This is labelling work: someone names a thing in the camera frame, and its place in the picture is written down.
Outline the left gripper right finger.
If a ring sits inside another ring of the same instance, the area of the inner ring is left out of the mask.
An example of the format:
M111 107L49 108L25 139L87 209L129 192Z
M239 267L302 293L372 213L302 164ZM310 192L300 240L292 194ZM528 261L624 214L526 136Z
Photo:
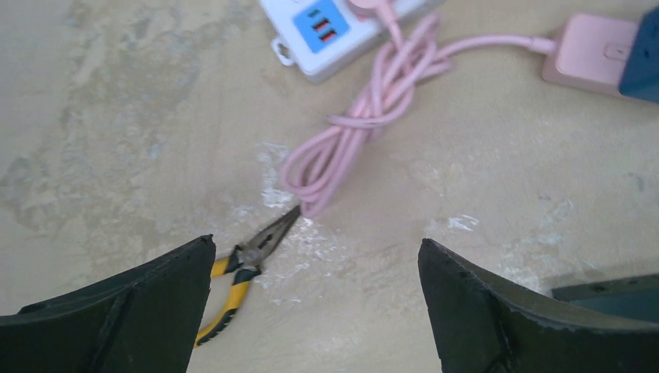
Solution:
M658 323L581 308L425 239L418 253L445 372L656 372Z

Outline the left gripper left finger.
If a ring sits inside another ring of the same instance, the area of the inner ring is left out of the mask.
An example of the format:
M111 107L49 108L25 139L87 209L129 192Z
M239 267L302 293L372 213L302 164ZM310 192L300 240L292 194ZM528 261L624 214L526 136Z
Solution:
M3 372L185 372L216 247L198 237L147 263L1 318Z

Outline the yellow black needle-nose pliers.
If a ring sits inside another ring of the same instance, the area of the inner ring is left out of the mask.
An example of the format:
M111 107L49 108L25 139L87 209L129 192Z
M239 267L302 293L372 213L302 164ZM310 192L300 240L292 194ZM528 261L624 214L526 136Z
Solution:
M233 273L234 277L221 311L197 332L195 347L216 337L233 320L242 306L251 281L262 274L264 260L277 249L301 216L301 211L299 205L294 206L251 239L235 245L229 255L214 262L211 269L212 278L230 273Z

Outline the black box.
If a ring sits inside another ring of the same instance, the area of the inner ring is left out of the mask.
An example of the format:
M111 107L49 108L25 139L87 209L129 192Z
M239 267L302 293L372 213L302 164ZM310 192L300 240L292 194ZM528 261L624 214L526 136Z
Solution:
M592 311L658 323L658 274L554 288L551 294Z

